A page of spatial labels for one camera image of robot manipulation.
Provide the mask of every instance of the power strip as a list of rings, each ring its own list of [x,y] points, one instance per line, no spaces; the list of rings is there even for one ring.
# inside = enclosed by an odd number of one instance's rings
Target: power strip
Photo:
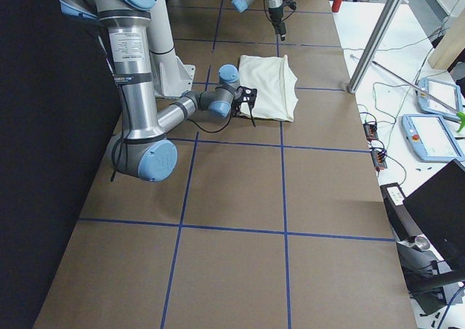
[[[366,139],[368,141],[371,140],[378,140],[378,132],[376,130],[376,126],[370,123],[363,124],[363,131],[365,132]]]
[[[383,171],[387,169],[387,164],[385,159],[381,159],[381,151],[378,149],[371,150],[371,160],[373,161],[373,165],[376,171]]]

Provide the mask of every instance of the white cloth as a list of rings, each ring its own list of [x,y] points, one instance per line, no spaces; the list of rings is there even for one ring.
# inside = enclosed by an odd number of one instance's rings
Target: white cloth
[[[299,101],[294,87],[297,77],[288,64],[288,56],[249,57],[243,55],[239,63],[240,84],[256,88],[254,117],[279,121],[294,121],[294,108]],[[250,117],[248,105],[243,103],[240,112]]]

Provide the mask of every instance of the green object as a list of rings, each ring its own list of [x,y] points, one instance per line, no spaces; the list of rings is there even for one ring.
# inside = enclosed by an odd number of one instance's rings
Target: green object
[[[458,128],[458,131],[461,131],[465,127],[465,113],[462,113],[461,111],[458,111],[456,113],[457,117],[460,118],[460,127]]]

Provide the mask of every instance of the black curtain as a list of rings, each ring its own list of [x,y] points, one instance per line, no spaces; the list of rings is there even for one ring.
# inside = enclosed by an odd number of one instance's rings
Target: black curtain
[[[120,111],[58,0],[1,0],[0,328],[31,328]]]

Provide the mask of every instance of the blue tape line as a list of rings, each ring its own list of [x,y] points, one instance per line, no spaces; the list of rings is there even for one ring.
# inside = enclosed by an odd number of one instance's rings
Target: blue tape line
[[[169,138],[178,142],[193,142],[193,139]],[[220,140],[202,140],[198,142],[206,144],[223,144],[223,145],[243,145],[243,146],[260,146],[260,147],[284,147],[285,149],[300,149],[300,150],[320,150],[320,151],[338,151],[343,153],[370,153],[370,150],[353,150],[353,149],[336,149],[332,147],[316,147],[316,146],[299,146],[299,145],[274,145],[274,144],[258,144],[253,142],[223,142]]]
[[[333,149],[331,147],[294,146],[294,145],[284,145],[284,147],[286,149],[339,151],[339,152],[343,152],[343,153],[370,153],[370,150]]]
[[[209,7],[209,6],[183,6],[181,4],[169,4],[167,6],[173,8],[191,8],[191,9],[219,9],[218,7]]]
[[[304,47],[325,47],[325,48],[342,48],[342,46],[334,46],[330,44],[300,44]]]
[[[150,225],[150,226],[165,226],[178,227],[178,224],[170,224],[167,222],[138,222],[135,220],[120,220],[120,219],[103,219],[103,218],[79,218],[81,222],[110,222],[114,224],[134,224],[134,225]]]
[[[231,11],[231,10],[236,10],[235,8],[225,8],[227,9],[228,11]],[[263,12],[263,9],[254,9],[254,8],[248,8],[247,9],[248,11],[252,11],[252,12]],[[291,12],[295,12],[295,13],[307,13],[307,14],[314,14],[314,15],[332,15],[333,13],[332,12],[318,12],[318,11],[290,11],[288,9],[285,9],[284,10],[285,13],[291,13]]]
[[[225,0],[221,0],[221,4],[219,5],[219,13],[218,13],[218,20],[217,20],[217,28],[215,29],[215,37],[213,41],[213,47],[211,48],[212,51],[215,50],[215,46],[217,45],[217,38],[218,38],[218,30],[219,30],[219,22],[221,20],[221,12],[223,10],[223,2]]]
[[[209,84],[218,84],[219,82],[209,82]],[[301,90],[309,90],[309,91],[329,91],[329,92],[346,92],[345,89],[342,88],[320,88],[320,87],[294,87],[295,89]]]
[[[284,256],[286,262],[286,298],[288,307],[288,329],[292,329],[291,312],[291,280],[289,272],[289,246],[288,246],[288,212],[286,200],[286,165],[284,163],[284,134],[283,122],[279,122],[280,142],[281,142],[281,183],[283,187],[283,223],[284,223]]]
[[[183,138],[167,138],[168,140],[173,140],[175,142],[195,142],[195,139],[183,139]]]
[[[284,235],[283,231],[243,229],[243,228],[240,228],[240,227],[204,226],[204,225],[192,225],[192,224],[189,224],[189,225],[183,224],[182,227],[186,228],[186,229],[264,233],[264,234],[267,234],[267,235]]]
[[[249,142],[223,142],[219,140],[202,140],[200,139],[198,142],[206,143],[206,144],[224,144],[224,145],[243,145],[243,146],[260,146],[260,147],[280,147],[280,145],[273,145],[273,144],[254,144]]]
[[[206,38],[173,38],[173,41],[213,42],[214,40],[208,40]]]
[[[166,222],[144,222],[135,220],[120,220],[120,219],[103,219],[103,218],[79,218],[80,222],[106,222],[110,224],[135,224],[135,225],[150,225],[150,226],[161,226],[161,227],[178,227],[179,224],[172,224]],[[239,227],[220,227],[220,226],[206,226],[206,225],[182,225],[182,228],[188,229],[201,229],[201,230],[219,230],[219,231],[232,231],[232,232],[250,232],[250,233],[263,233],[266,235],[284,235],[284,231],[274,230],[260,230],[260,229],[245,229]],[[348,235],[329,235],[321,233],[310,233],[310,232],[287,232],[287,235],[301,236],[301,237],[320,237],[320,238],[337,238],[341,240],[375,240],[379,242],[394,242],[391,238],[382,237],[363,237],[363,236],[348,236]]]
[[[253,42],[253,41],[227,41],[227,40],[217,40],[221,44],[268,44],[275,45],[274,42]],[[287,44],[287,46],[296,46],[296,44]]]
[[[163,306],[163,316],[161,318],[160,329],[165,328],[166,313],[168,312],[168,304],[169,304],[169,295],[171,293],[171,285],[173,283],[174,269],[176,268],[177,252],[179,250],[179,242],[181,240],[182,222],[184,221],[184,215],[186,212],[186,205],[187,205],[187,197],[189,196],[190,180],[192,179],[192,172],[194,168],[195,151],[197,150],[197,140],[198,140],[198,132],[195,135],[194,149],[192,151],[192,158],[190,159],[189,175],[187,176],[187,184],[186,184],[186,190],[184,194],[184,201],[182,202],[181,219],[179,220],[179,227],[177,230],[176,245],[174,247],[173,260],[171,262],[171,270],[169,272],[168,288],[166,289],[165,304]]]
[[[173,38],[173,41],[199,41],[199,42],[212,42],[221,44],[268,44],[276,45],[276,42],[255,42],[255,41],[231,41],[231,40],[208,40],[204,38]],[[327,44],[290,44],[280,42],[280,46],[308,46],[308,47],[321,47],[321,48],[341,48],[341,46],[327,45]]]
[[[336,238],[336,239],[340,239],[340,240],[374,240],[374,241],[377,241],[377,242],[395,242],[394,238],[346,236],[346,235],[327,235],[327,234],[324,234],[324,233],[288,232],[288,235],[302,236],[302,237]]]
[[[206,81],[205,81],[205,89],[204,89],[205,92],[209,88],[210,72],[211,72],[211,65],[209,65],[209,71],[206,73]]]

